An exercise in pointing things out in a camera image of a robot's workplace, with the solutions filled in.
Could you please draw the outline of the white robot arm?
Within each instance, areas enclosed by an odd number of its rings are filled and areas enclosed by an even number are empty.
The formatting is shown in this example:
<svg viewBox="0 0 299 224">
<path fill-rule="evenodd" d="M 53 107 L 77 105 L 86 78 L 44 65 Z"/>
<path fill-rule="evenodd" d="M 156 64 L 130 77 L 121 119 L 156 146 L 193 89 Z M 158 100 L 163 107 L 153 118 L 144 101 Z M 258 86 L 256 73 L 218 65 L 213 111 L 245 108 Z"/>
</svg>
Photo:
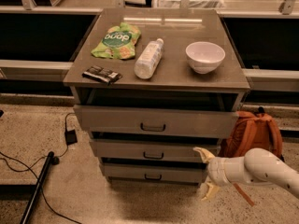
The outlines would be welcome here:
<svg viewBox="0 0 299 224">
<path fill-rule="evenodd" d="M 299 198 L 299 173 L 273 153 L 252 148 L 242 157 L 216 157 L 202 147 L 193 149 L 206 165 L 206 181 L 200 186 L 202 200 L 215 196 L 220 187 L 230 184 L 277 185 Z"/>
</svg>

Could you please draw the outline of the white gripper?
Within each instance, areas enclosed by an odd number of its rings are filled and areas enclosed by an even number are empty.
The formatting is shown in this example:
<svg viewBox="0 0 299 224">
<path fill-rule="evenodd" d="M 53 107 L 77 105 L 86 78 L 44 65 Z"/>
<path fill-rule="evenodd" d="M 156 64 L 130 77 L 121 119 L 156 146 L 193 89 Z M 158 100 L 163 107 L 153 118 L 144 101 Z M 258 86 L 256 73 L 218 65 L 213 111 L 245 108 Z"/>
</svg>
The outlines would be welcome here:
<svg viewBox="0 0 299 224">
<path fill-rule="evenodd" d="M 230 184 L 226 174 L 226 167 L 230 159 L 215 157 L 213 153 L 202 147 L 195 147 L 193 150 L 199 153 L 203 163 L 208 163 L 207 178 L 200 185 L 201 200 L 206 201 L 213 198 L 221 186 Z"/>
</svg>

